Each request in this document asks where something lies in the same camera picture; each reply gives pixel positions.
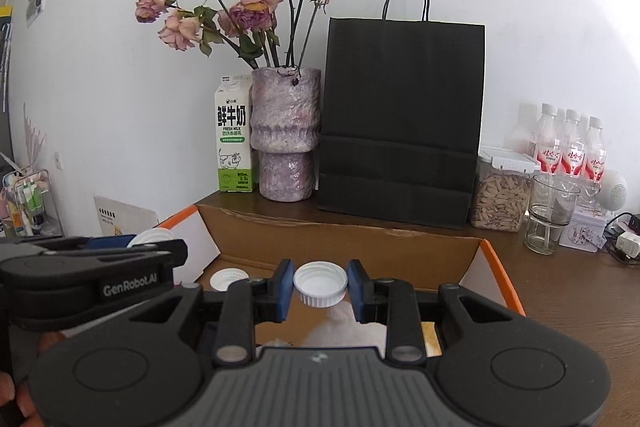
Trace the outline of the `person's hand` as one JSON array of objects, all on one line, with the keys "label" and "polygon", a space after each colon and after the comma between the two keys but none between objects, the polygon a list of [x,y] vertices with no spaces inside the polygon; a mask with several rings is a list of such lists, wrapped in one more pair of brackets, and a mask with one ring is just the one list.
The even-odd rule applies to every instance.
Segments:
[{"label": "person's hand", "polygon": [[[47,332],[39,336],[37,343],[37,355],[42,355],[44,351],[65,340],[66,336],[62,332]],[[1,373],[1,404],[6,405],[14,401],[21,410],[25,420],[23,426],[27,427],[43,427],[44,422],[36,410],[35,403],[32,401],[27,384],[22,381],[21,384],[15,384],[9,374]]]}]

